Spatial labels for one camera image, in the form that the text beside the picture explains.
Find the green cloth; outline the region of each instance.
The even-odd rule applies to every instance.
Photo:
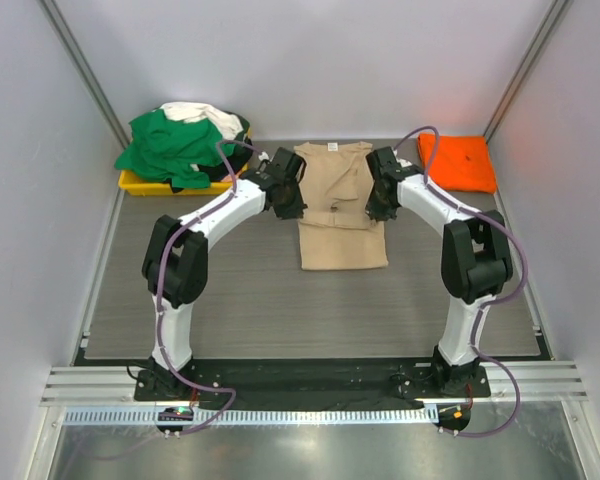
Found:
[[[191,165],[215,167],[222,163],[216,143],[222,134],[208,119],[195,123],[169,120],[158,108],[130,123],[133,140],[118,157],[118,170],[131,170],[150,182],[171,179],[174,188],[207,188],[206,173],[196,172]],[[222,145],[226,156],[233,154],[234,144]]]

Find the purple cable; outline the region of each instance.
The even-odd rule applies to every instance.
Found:
[[[176,242],[178,237],[180,235],[182,235],[184,232],[186,232],[191,226],[195,225],[197,222],[207,218],[209,215],[217,212],[222,207],[227,205],[235,196],[237,188],[238,188],[238,178],[236,177],[236,174],[233,171],[233,168],[231,167],[231,163],[229,163],[229,159],[227,159],[227,156],[224,154],[224,152],[222,151],[222,148],[221,148],[222,145],[226,145],[226,144],[239,145],[244,148],[248,148],[249,150],[251,150],[255,153],[261,153],[261,151],[258,150],[257,148],[255,148],[253,145],[249,145],[248,143],[245,143],[245,142],[239,142],[237,140],[220,140],[218,143],[216,143],[216,150],[218,151],[220,158],[222,158],[222,161],[224,162],[225,166],[227,167],[227,171],[229,172],[229,176],[231,177],[231,192],[229,193],[227,198],[225,198],[218,205],[211,207],[210,209],[202,212],[199,216],[197,216],[193,220],[182,225],[167,241],[167,244],[165,245],[164,250],[162,252],[162,258],[160,260],[160,270],[158,273],[158,283],[156,286],[156,305],[157,305],[156,313],[158,315],[158,320],[156,322],[156,341],[158,343],[158,347],[160,348],[160,353],[162,354],[162,358],[164,359],[165,363],[169,367],[169,371],[171,372],[171,374],[174,377],[176,377],[178,380],[180,380],[182,383],[184,383],[185,385],[188,385],[188,386],[195,388],[197,390],[200,390],[202,392],[229,393],[231,395],[229,397],[229,400],[227,401],[227,403],[225,403],[222,406],[222,408],[220,410],[218,410],[214,415],[212,415],[211,417],[209,417],[207,420],[205,420],[204,422],[202,422],[199,425],[194,425],[185,430],[182,430],[182,432],[180,432],[180,436],[190,435],[192,433],[199,432],[200,430],[207,428],[218,417],[220,417],[220,415],[222,415],[224,412],[226,412],[231,407],[231,405],[233,404],[233,402],[236,399],[236,391],[233,388],[207,387],[205,385],[200,385],[200,384],[197,384],[190,380],[187,380],[185,377],[180,375],[180,373],[175,369],[175,367],[171,363],[171,360],[169,359],[169,356],[166,352],[166,348],[164,346],[164,341],[162,338],[162,323],[164,321],[164,307],[162,306],[162,299],[163,299],[162,295],[164,293],[164,275],[166,272],[167,258],[169,256],[169,253],[171,252],[171,248],[173,247],[173,244]],[[82,452],[82,444],[85,441],[85,439],[83,438],[78,443],[74,452],[69,457],[69,460],[67,461],[67,465],[65,466],[65,468],[62,471],[62,475],[60,476],[60,479],[66,478],[71,466],[73,465],[74,461],[77,458],[78,453],[83,453],[83,455],[87,456],[88,458],[90,458],[92,460],[110,462],[110,461],[119,460],[119,459],[135,452],[139,448],[145,446],[147,443],[149,443],[153,440],[156,440],[158,438],[164,438],[164,435],[162,433],[152,435],[150,437],[147,437],[147,438],[141,440],[140,442],[136,443],[135,445],[132,445],[131,447],[124,450],[122,453],[119,453],[117,455],[110,455],[110,456],[85,454],[84,452]]]
[[[424,169],[423,181],[424,181],[424,185],[427,188],[427,190],[429,190],[436,198],[438,198],[439,200],[444,202],[449,207],[457,210],[458,212],[464,213],[465,215],[470,215],[472,217],[476,217],[476,218],[482,220],[483,222],[488,223],[489,225],[491,225],[492,227],[494,227],[501,233],[503,233],[509,239],[509,241],[513,244],[514,248],[518,252],[518,257],[520,258],[520,282],[518,283],[516,288],[513,290],[513,292],[511,292],[509,295],[505,295],[502,298],[496,298],[496,299],[490,300],[488,302],[483,303],[480,306],[480,308],[478,309],[478,314],[476,315],[476,319],[474,320],[473,326],[471,328],[471,336],[469,337],[470,346],[471,346],[471,349],[473,350],[473,352],[478,357],[480,357],[482,360],[493,363],[494,365],[501,368],[504,371],[504,373],[506,373],[507,376],[509,377],[509,379],[511,380],[511,383],[513,384],[513,389],[514,389],[515,395],[516,395],[516,402],[515,402],[515,406],[513,408],[513,412],[511,413],[511,416],[502,425],[494,428],[493,430],[488,430],[486,432],[479,432],[479,433],[457,432],[456,433],[455,431],[449,430],[448,428],[443,429],[447,433],[451,433],[453,435],[458,435],[460,437],[466,437],[466,438],[489,437],[491,435],[500,433],[505,428],[509,427],[516,419],[516,416],[518,415],[518,412],[520,411],[520,387],[519,387],[518,382],[516,381],[515,377],[513,376],[513,373],[511,373],[511,370],[509,370],[509,368],[505,364],[503,364],[499,360],[496,360],[493,357],[490,357],[489,355],[482,353],[478,349],[478,347],[476,346],[476,342],[478,339],[478,330],[480,328],[482,318],[484,317],[484,312],[485,312],[484,309],[486,307],[508,302],[508,301],[516,298],[518,295],[520,295],[520,293],[522,293],[522,290],[524,289],[524,286],[527,283],[527,273],[528,273],[527,256],[525,255],[524,250],[522,249],[522,245],[520,245],[520,242],[518,241],[518,239],[515,238],[513,233],[511,233],[503,225],[501,225],[500,223],[496,222],[492,218],[487,217],[486,215],[484,215],[480,212],[476,212],[474,210],[471,210],[469,208],[466,208],[466,207],[463,207],[463,206],[457,204],[456,202],[451,200],[446,195],[443,195],[435,186],[431,185],[431,183],[429,182],[429,171],[431,170],[431,166],[433,165],[433,162],[438,153],[438,147],[440,146],[440,133],[438,132],[438,130],[435,127],[428,125],[426,127],[417,128],[417,129],[413,130],[412,132],[409,132],[407,135],[405,135],[402,138],[402,140],[400,140],[396,144],[396,146],[394,147],[394,150],[397,151],[398,147],[400,147],[400,145],[402,145],[403,142],[405,142],[407,139],[411,138],[413,135],[415,135],[416,133],[419,133],[423,130],[433,131],[433,133],[436,137],[434,145],[433,145],[433,150],[431,151],[431,156],[429,157],[429,162],[427,163],[427,165]]]

